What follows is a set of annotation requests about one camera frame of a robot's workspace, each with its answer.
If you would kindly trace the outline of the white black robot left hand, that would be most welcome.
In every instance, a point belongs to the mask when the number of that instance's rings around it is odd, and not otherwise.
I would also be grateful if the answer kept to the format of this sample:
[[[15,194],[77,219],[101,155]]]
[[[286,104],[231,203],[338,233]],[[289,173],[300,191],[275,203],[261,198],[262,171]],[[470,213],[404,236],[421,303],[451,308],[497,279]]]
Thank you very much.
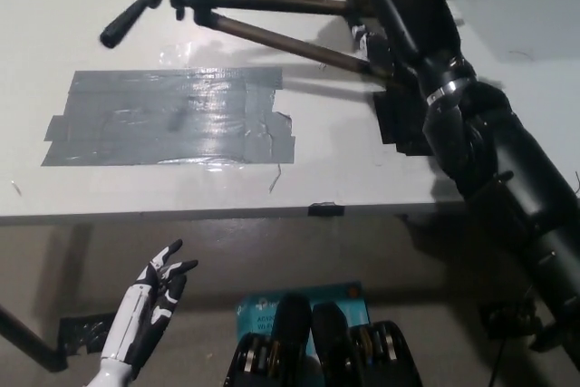
[[[149,360],[182,297],[187,273],[197,260],[170,264],[183,245],[178,239],[164,247],[127,289],[101,352],[103,360],[124,363],[136,377]]]

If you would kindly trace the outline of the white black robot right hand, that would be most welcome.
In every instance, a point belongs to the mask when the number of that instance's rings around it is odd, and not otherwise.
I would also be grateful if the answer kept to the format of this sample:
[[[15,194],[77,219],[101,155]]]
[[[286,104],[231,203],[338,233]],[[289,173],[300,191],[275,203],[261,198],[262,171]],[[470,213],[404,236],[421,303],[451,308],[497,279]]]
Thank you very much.
[[[427,99],[476,80],[461,52],[458,28],[446,0],[371,0],[399,65]]]

